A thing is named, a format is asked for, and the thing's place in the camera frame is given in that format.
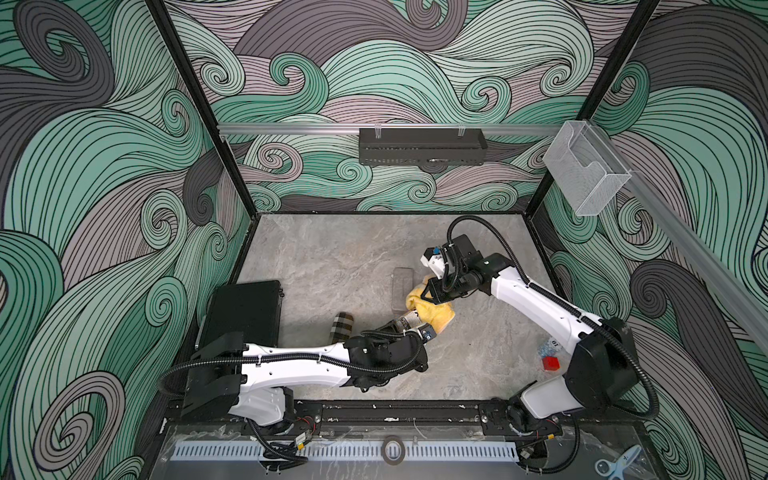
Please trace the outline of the yellow pink microfiber cloth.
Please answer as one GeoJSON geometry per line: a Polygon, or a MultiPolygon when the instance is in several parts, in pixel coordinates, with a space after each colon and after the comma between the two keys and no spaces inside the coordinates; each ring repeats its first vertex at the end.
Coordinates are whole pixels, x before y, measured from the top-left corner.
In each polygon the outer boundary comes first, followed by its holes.
{"type": "Polygon", "coordinates": [[[428,281],[435,279],[434,275],[425,276],[422,282],[414,287],[406,296],[405,306],[408,311],[416,311],[420,320],[428,323],[437,334],[441,334],[455,318],[455,310],[450,302],[434,304],[429,302],[428,281]]]}

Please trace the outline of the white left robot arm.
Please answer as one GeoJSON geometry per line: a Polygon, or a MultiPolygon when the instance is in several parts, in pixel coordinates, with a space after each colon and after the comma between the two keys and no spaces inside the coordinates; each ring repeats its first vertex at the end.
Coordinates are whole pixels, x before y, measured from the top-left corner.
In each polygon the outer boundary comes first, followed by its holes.
{"type": "Polygon", "coordinates": [[[353,387],[362,392],[411,371],[428,369],[425,345],[436,337],[422,324],[402,332],[369,330],[344,342],[312,348],[247,343],[224,334],[181,365],[187,371],[181,417],[205,421],[227,415],[271,426],[294,414],[297,386],[353,387]]]}

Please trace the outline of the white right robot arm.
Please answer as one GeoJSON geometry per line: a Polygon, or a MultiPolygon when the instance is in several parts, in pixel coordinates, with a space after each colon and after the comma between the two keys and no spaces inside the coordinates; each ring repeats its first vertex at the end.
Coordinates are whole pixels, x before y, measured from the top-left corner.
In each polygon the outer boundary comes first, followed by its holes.
{"type": "Polygon", "coordinates": [[[601,414],[640,383],[628,330],[525,280],[506,256],[484,256],[461,235],[426,249],[421,263],[435,275],[423,299],[438,305],[481,291],[525,315],[570,356],[564,374],[534,383],[516,395],[522,420],[579,411],[601,414]]]}

